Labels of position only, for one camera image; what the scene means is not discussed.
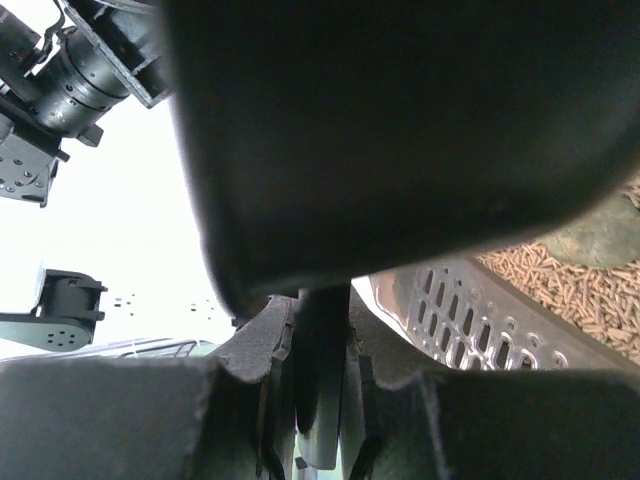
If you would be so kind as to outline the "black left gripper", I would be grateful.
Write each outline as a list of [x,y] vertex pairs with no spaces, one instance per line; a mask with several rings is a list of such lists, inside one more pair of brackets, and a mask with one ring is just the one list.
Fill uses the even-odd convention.
[[68,0],[63,5],[71,22],[146,108],[170,94],[154,26],[155,1]]

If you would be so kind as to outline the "black slotted litter scoop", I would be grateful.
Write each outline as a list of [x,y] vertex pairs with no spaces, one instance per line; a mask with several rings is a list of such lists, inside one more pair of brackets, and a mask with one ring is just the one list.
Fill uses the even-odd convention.
[[304,294],[306,454],[341,452],[351,279],[545,233],[637,165],[635,1],[164,1],[159,15],[217,291],[236,315]]

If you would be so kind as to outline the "dark translucent litter box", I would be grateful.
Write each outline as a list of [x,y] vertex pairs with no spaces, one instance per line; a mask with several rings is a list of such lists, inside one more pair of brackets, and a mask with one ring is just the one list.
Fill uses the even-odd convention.
[[381,320],[450,368],[639,371],[473,259],[387,270],[354,286]]

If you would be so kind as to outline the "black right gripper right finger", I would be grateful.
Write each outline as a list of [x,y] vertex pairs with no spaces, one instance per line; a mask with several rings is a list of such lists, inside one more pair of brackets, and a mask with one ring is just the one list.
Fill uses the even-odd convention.
[[349,479],[635,479],[639,379],[617,370],[461,371],[347,338]]

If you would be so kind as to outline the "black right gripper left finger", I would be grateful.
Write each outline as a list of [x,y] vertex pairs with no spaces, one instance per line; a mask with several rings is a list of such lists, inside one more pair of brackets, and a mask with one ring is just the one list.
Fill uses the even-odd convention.
[[204,357],[1,366],[5,479],[288,479],[293,308],[276,297]]

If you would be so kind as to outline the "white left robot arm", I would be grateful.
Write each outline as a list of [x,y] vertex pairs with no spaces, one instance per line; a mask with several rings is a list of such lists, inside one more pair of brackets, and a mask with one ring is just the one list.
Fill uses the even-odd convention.
[[[97,147],[99,120],[129,97],[148,109],[171,93],[155,1],[58,1],[39,34],[1,9],[1,195],[46,207],[65,139]],[[92,343],[106,287],[37,266],[24,304],[1,309],[1,337],[53,353]]]

